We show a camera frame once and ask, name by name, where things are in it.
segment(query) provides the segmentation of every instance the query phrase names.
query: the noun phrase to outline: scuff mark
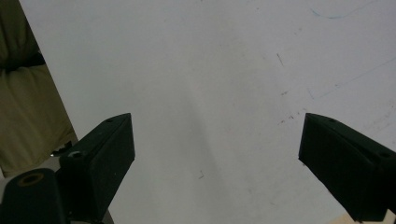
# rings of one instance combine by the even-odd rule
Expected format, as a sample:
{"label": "scuff mark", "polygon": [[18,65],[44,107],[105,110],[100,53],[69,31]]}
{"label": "scuff mark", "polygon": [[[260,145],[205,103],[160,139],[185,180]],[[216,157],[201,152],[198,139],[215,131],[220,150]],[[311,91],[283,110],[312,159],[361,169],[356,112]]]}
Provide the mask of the scuff mark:
{"label": "scuff mark", "polygon": [[309,88],[306,89],[309,93],[309,95],[311,96],[312,100],[315,100],[314,95],[312,94],[311,90]]}
{"label": "scuff mark", "polygon": [[279,61],[280,61],[280,64],[282,64],[282,66],[284,67],[285,65],[283,65],[283,62],[282,62],[282,59],[281,59],[280,56],[279,56],[279,53],[277,53],[276,55],[277,55],[277,58],[278,58]]}
{"label": "scuff mark", "polygon": [[204,173],[201,171],[201,176],[198,178],[198,179],[202,179],[202,178],[204,178],[205,177],[205,175],[204,175]]}
{"label": "scuff mark", "polygon": [[361,6],[361,7],[357,7],[357,8],[355,8],[355,9],[349,11],[348,13],[346,13],[346,14],[344,14],[344,15],[325,16],[325,15],[322,15],[322,14],[316,12],[312,7],[311,7],[310,9],[311,9],[312,13],[313,13],[315,16],[317,16],[317,17],[323,17],[323,18],[326,18],[326,19],[329,19],[329,20],[337,20],[337,19],[343,19],[343,18],[345,18],[345,17],[348,17],[348,16],[352,15],[353,13],[355,13],[355,12],[357,12],[357,11],[359,11],[359,10],[362,10],[362,9],[368,7],[369,5],[371,5],[372,3],[378,2],[378,1],[379,1],[379,0],[373,0],[373,1],[371,1],[371,2],[368,2],[367,4],[364,4],[364,5]]}
{"label": "scuff mark", "polygon": [[396,110],[392,108],[389,110],[386,114],[382,115],[378,119],[375,119],[373,122],[371,122],[368,125],[363,125],[363,128],[366,130],[374,130],[375,133],[379,133],[382,130],[388,128],[389,125],[392,123],[389,121],[390,116],[395,112]]}

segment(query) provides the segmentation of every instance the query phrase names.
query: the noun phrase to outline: beige fabric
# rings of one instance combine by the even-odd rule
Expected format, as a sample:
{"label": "beige fabric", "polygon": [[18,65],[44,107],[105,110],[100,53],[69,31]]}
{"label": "beige fabric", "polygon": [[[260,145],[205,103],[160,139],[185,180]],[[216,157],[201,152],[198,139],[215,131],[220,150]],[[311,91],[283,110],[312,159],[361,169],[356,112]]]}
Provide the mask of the beige fabric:
{"label": "beige fabric", "polygon": [[0,0],[0,67],[14,68],[38,52],[19,1]]}
{"label": "beige fabric", "polygon": [[47,66],[21,67],[37,51],[19,2],[0,0],[0,167],[5,177],[37,167],[53,149],[77,139]]}
{"label": "beige fabric", "polygon": [[16,175],[46,160],[75,134],[46,65],[0,75],[0,165]]}

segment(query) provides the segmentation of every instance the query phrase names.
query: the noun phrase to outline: black mechanical part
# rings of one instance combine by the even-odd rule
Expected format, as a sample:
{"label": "black mechanical part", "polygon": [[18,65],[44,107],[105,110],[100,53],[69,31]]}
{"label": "black mechanical part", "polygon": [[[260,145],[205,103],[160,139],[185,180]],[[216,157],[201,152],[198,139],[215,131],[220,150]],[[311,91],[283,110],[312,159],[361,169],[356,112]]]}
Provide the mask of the black mechanical part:
{"label": "black mechanical part", "polygon": [[56,173],[36,169],[12,179],[3,194],[0,223],[102,223],[133,161],[131,115],[106,119],[62,152]]}
{"label": "black mechanical part", "polygon": [[396,153],[345,124],[306,114],[299,159],[355,221],[396,212]]}
{"label": "black mechanical part", "polygon": [[2,224],[66,224],[55,173],[36,169],[13,178],[4,191]]}
{"label": "black mechanical part", "polygon": [[103,121],[64,153],[57,176],[69,218],[100,223],[133,161],[130,114]]}

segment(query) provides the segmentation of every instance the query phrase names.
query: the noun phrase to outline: white table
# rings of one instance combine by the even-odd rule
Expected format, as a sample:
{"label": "white table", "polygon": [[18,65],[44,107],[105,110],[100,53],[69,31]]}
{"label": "white table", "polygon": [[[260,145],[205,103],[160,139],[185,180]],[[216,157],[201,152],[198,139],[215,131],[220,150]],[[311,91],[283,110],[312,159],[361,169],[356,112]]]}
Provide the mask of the white table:
{"label": "white table", "polygon": [[81,138],[133,115],[117,224],[327,223],[304,113],[396,148],[393,0],[21,0]]}

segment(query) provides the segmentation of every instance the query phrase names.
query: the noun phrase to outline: cloth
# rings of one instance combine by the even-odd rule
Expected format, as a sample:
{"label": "cloth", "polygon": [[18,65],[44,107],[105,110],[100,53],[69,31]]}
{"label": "cloth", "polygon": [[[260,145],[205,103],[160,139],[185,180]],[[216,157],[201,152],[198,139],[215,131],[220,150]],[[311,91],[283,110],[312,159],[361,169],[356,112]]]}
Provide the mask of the cloth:
{"label": "cloth", "polygon": [[5,177],[37,167],[56,147],[77,139],[48,67],[37,64],[37,53],[20,3],[1,0],[0,167]]}

